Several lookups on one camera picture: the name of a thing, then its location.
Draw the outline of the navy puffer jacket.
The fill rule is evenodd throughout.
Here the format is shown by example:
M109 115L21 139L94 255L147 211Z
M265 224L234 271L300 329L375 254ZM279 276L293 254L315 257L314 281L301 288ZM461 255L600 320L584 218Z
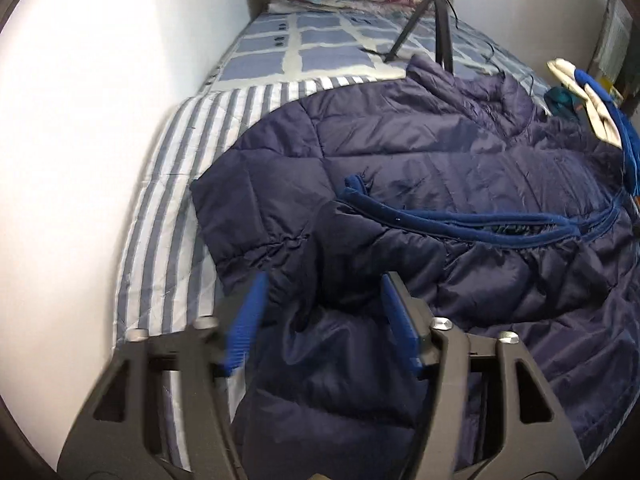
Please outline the navy puffer jacket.
M384 479L400 471L427 420L428 383L394 343L382 305L390 272L467 333L518 334L593 463L639 399L634 199L629 231L527 249L395 230L360 214L340 195L348 176L382 165L381 133L395 119L378 89L401 79L286 103L192 183L224 290L269 275L232 424L246 474Z

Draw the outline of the black clothes rack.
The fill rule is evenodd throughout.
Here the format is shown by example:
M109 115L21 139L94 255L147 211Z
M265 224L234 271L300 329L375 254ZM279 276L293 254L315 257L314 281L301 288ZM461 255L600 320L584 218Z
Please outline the black clothes rack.
M639 26L623 0L606 0L603 23L588 74L611 93L629 117L639 111Z

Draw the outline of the striped blue white bedspread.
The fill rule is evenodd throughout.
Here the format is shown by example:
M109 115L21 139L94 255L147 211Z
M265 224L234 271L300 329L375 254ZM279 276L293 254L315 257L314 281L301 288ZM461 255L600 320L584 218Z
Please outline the striped blue white bedspread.
M222 296L200 235L191 183L248 128L284 104L376 81L375 76L338 76L208 90L169 113L128 218L114 291L115 344L136 328L153 336L180 332L211 314Z

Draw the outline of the blue folded work jacket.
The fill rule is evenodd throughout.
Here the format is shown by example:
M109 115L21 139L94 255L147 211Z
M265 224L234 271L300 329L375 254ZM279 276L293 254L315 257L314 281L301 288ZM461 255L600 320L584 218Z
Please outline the blue folded work jacket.
M378 89L395 119L382 165L348 176L341 201L395 230L509 249L629 231L638 133L591 76L559 69L584 119L546 113L509 75L464 80L414 58Z

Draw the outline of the blue checkered bed sheet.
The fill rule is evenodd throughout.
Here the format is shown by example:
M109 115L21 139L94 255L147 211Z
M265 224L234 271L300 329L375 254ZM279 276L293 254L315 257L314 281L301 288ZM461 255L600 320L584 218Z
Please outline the blue checkered bed sheet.
M385 63L405 18L358 12L263 13L244 29L203 84L232 90L263 84L330 79L399 78L413 55L434 58L436 25L421 18L397 58ZM534 70L475 28L450 18L454 76L474 79L505 73L541 103L548 84Z

